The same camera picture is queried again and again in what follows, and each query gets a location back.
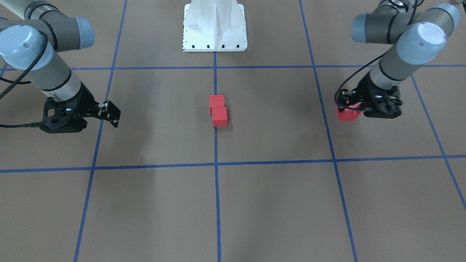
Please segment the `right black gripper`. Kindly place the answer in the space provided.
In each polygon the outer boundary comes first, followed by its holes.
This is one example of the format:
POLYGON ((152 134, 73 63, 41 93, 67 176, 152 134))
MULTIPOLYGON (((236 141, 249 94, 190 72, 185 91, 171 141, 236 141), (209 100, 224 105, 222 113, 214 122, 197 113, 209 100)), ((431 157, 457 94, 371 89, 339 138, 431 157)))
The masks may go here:
POLYGON ((109 122, 114 128, 118 128, 121 116, 120 109, 110 100, 98 103, 88 88, 81 83, 80 88, 68 100, 48 95, 48 120, 80 120, 86 117, 98 118, 109 122))

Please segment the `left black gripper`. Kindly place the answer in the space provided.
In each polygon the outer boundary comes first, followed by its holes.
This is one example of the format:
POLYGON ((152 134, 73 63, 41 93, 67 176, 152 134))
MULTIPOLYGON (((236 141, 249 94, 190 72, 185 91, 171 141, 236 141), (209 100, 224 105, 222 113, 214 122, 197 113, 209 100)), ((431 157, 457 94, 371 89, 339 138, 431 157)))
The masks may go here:
POLYGON ((374 84, 374 82, 371 79, 370 73, 366 73, 366 75, 360 80, 356 88, 352 89, 351 91, 343 90, 342 86, 340 86, 340 88, 336 91, 335 94, 336 105, 341 108, 349 109, 350 106, 353 106, 356 103, 362 103, 362 108, 356 108, 354 110, 364 111, 366 108, 368 87, 370 84, 374 84))

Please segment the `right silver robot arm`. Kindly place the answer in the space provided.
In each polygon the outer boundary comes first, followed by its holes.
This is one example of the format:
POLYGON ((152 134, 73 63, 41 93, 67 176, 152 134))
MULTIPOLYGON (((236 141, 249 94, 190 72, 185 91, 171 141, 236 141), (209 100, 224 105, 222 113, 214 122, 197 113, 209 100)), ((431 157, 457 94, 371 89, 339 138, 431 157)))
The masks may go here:
POLYGON ((20 20, 1 18, 1 59, 18 70, 4 98, 18 85, 33 84, 46 97, 42 120, 2 128, 39 128, 46 133, 76 133, 87 127, 86 118, 119 124, 121 111, 111 101, 95 101, 85 84, 60 57, 60 52, 89 48, 95 41, 91 23, 70 17, 45 0, 2 0, 1 5, 20 20))

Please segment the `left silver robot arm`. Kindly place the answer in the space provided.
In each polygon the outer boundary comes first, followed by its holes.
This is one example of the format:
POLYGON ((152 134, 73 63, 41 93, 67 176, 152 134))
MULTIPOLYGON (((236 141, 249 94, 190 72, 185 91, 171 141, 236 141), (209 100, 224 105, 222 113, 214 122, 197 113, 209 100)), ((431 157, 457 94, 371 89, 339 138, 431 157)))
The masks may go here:
POLYGON ((401 114, 399 85, 435 59, 461 21, 452 4, 440 3, 418 12, 419 0, 383 0, 371 13, 353 20, 351 37, 358 43, 390 44, 373 60, 375 66, 352 90, 334 95, 338 113, 362 112, 366 117, 396 118, 401 114))

